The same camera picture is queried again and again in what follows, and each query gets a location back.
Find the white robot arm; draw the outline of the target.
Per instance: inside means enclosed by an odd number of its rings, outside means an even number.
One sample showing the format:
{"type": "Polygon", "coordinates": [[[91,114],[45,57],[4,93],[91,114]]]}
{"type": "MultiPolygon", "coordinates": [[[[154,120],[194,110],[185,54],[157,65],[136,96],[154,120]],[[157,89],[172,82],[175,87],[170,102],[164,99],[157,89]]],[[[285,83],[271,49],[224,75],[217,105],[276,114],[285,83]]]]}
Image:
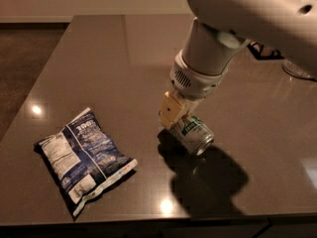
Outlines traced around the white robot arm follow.
{"type": "Polygon", "coordinates": [[[194,20],[170,72],[159,121],[166,129],[192,112],[220,82],[231,58],[256,41],[317,69],[317,0],[187,0],[194,20]]]}

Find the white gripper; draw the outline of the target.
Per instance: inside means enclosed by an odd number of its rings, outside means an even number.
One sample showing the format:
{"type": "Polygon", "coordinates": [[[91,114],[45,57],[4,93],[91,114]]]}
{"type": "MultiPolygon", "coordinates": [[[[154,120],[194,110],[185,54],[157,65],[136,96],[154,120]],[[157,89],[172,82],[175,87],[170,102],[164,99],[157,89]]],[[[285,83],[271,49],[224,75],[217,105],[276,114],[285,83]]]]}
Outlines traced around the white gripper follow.
{"type": "Polygon", "coordinates": [[[169,78],[171,85],[185,98],[169,91],[164,94],[158,114],[161,125],[169,130],[183,115],[193,113],[202,102],[201,98],[207,97],[218,86],[226,72],[226,67],[216,75],[197,72],[186,64],[179,52],[169,78]]]}

